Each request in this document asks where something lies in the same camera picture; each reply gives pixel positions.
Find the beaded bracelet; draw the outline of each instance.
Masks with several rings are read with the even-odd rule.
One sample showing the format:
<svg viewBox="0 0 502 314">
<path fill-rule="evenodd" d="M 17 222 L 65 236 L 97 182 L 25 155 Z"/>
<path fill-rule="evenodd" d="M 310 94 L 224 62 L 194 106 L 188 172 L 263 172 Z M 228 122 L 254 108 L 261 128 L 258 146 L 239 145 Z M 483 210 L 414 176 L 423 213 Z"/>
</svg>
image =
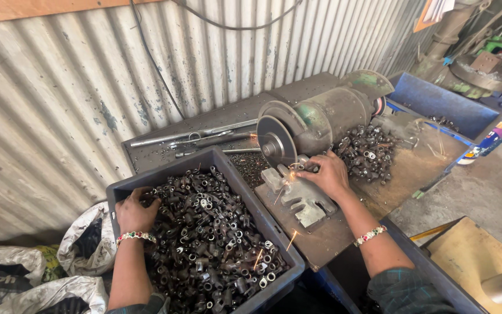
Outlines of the beaded bracelet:
<svg viewBox="0 0 502 314">
<path fill-rule="evenodd" d="M 115 247 L 119 247 L 119 243 L 123 240 L 123 239 L 127 239 L 127 238 L 139 238 L 139 239 L 146 239 L 146 240 L 150 240 L 152 241 L 153 243 L 156 243 L 156 237 L 154 237 L 153 235 L 145 232 L 127 232 L 125 233 L 124 235 L 121 235 L 117 238 L 117 241 L 115 242 Z"/>
<path fill-rule="evenodd" d="M 357 240 L 355 240 L 354 241 L 354 245 L 355 246 L 359 246 L 363 242 L 366 242 L 369 239 L 373 239 L 374 236 L 378 235 L 379 233 L 383 233 L 385 231 L 387 231 L 387 227 L 385 227 L 385 226 L 379 226 L 376 229 L 373 229 L 372 231 L 367 232 L 364 236 L 361 236 L 360 238 L 358 238 Z"/>
</svg>

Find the sparks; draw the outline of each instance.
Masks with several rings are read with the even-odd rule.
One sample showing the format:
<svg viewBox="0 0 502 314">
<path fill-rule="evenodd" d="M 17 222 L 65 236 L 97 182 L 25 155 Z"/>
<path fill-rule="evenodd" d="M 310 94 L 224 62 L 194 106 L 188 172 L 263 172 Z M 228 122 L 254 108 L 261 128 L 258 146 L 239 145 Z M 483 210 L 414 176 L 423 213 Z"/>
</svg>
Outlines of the sparks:
<svg viewBox="0 0 502 314">
<path fill-rule="evenodd" d="M 261 259 L 261 254 L 263 253 L 263 249 L 259 252 L 259 256 L 257 256 L 257 260 L 255 261 L 255 266 L 253 266 L 253 270 L 255 270 L 255 267 L 257 267 L 257 263 Z"/>
<path fill-rule="evenodd" d="M 296 229 L 293 230 L 293 236 L 292 236 L 292 239 L 289 240 L 289 244 L 288 244 L 288 247 L 286 248 L 286 252 L 288 252 L 289 250 L 289 246 L 292 245 L 292 242 L 293 242 L 293 239 L 296 239 L 296 235 L 298 235 L 299 232 L 297 232 Z"/>
<path fill-rule="evenodd" d="M 278 197 L 276 197 L 276 201 L 273 205 L 276 205 L 276 202 L 278 202 L 278 199 L 280 198 L 280 195 L 282 195 L 283 191 L 284 191 L 283 189 L 280 190 L 280 193 L 278 194 Z"/>
</svg>

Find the grey plastic crate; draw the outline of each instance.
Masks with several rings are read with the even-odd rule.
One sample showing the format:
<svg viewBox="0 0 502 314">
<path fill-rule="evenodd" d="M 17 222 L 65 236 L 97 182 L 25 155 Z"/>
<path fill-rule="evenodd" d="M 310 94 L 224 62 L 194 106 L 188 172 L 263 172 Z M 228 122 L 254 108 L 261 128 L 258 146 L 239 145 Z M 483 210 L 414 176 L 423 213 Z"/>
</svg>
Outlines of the grey plastic crate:
<svg viewBox="0 0 502 314">
<path fill-rule="evenodd" d="M 232 313 L 244 314 L 266 310 L 293 289 L 294 282 L 305 269 L 305 263 L 293 246 L 288 251 L 285 250 L 289 244 L 288 237 L 282 232 L 282 228 L 276 224 L 274 218 L 264 208 L 263 204 L 218 146 L 200 150 L 164 166 L 137 174 L 108 186 L 106 194 L 108 196 L 109 208 L 112 212 L 112 225 L 115 237 L 117 238 L 120 235 L 119 225 L 115 216 L 115 204 L 117 202 L 126 199 L 135 188 L 164 184 L 167 182 L 168 176 L 181 176 L 188 169 L 199 168 L 199 165 L 201 169 L 207 169 L 214 165 L 224 174 L 232 191 L 241 195 L 241 199 L 247 206 L 249 213 L 253 215 L 257 229 L 265 239 L 270 240 L 278 246 L 280 254 L 282 254 L 284 260 L 291 267 Z"/>
</svg>

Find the corrugated metal wall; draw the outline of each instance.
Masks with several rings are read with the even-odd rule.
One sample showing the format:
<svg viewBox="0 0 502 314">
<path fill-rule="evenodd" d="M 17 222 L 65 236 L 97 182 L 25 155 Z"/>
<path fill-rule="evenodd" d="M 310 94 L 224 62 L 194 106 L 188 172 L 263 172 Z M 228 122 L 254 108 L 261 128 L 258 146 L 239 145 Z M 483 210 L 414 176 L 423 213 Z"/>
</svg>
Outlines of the corrugated metal wall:
<svg viewBox="0 0 502 314">
<path fill-rule="evenodd" d="M 254 26 L 294 0 L 187 4 L 226 25 Z M 408 69 L 434 30 L 410 35 L 422 7 L 305 0 L 268 28 L 225 31 L 170 1 L 138 5 L 188 117 L 319 72 Z M 70 225 L 130 176 L 122 141 L 179 120 L 129 7 L 0 22 L 0 240 Z"/>
</svg>

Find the electric cable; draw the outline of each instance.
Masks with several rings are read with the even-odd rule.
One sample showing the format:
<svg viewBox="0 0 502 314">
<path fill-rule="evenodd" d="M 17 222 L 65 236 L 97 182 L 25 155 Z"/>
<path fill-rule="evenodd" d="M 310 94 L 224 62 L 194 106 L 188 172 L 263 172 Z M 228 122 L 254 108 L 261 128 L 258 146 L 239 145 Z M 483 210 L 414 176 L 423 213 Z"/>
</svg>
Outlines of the electric cable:
<svg viewBox="0 0 502 314">
<path fill-rule="evenodd" d="M 183 113 L 181 113 L 181 110 L 178 107 L 178 103 L 176 103 L 175 99 L 173 98 L 172 93 L 170 92 L 170 89 L 168 88 L 168 85 L 166 84 L 166 81 L 164 81 L 164 77 L 162 77 L 162 73 L 160 73 L 160 69 L 156 65 L 156 61 L 154 60 L 154 58 L 152 57 L 152 54 L 150 53 L 150 50 L 148 49 L 148 45 L 146 43 L 146 40 L 144 39 L 144 34 L 143 34 L 143 28 L 141 26 L 141 21 L 139 20 L 139 17 L 137 16 L 138 9 L 135 8 L 135 3 L 133 2 L 133 0 L 129 0 L 129 4 L 131 6 L 131 11 L 133 11 L 133 17 L 135 18 L 135 21 L 137 22 L 137 29 L 139 30 L 139 36 L 141 37 L 141 41 L 143 42 L 144 50 L 148 54 L 148 57 L 150 58 L 150 60 L 152 60 L 152 64 L 154 65 L 154 69 L 158 73 L 158 76 L 160 77 L 160 80 L 162 81 L 162 84 L 164 84 L 164 88 L 168 92 L 168 95 L 170 96 L 170 99 L 172 100 L 173 105 L 178 110 L 178 113 L 180 114 L 181 118 L 185 119 L 185 116 L 183 115 Z"/>
<path fill-rule="evenodd" d="M 207 22 L 209 24 L 212 24 L 214 26 L 217 26 L 219 28 L 223 28 L 225 30 L 230 30 L 230 31 L 254 31 L 254 30 L 260 30 L 262 28 L 268 27 L 268 26 L 276 23 L 279 19 L 285 17 L 285 15 L 287 15 L 289 12 L 291 12 L 292 10 L 294 10 L 298 5 L 300 5 L 303 2 L 303 0 L 297 0 L 296 3 L 294 3 L 294 5 L 291 6 L 291 8 L 289 8 L 288 10 L 286 10 L 284 13 L 282 13 L 282 15 L 280 15 L 277 18 L 273 19 L 269 23 L 266 23 L 266 24 L 260 25 L 260 26 L 253 26 L 253 27 L 232 27 L 232 26 L 222 25 L 222 24 L 216 23 L 215 21 L 212 21 L 212 20 L 208 19 L 207 17 L 203 16 L 199 12 L 193 10 L 193 8 L 189 7 L 187 4 L 181 3 L 180 0 L 172 0 L 172 2 L 178 4 L 178 6 L 183 7 L 185 10 L 193 13 L 194 15 L 196 15 L 198 18 L 202 19 L 203 21 L 205 21 L 205 22 Z"/>
</svg>

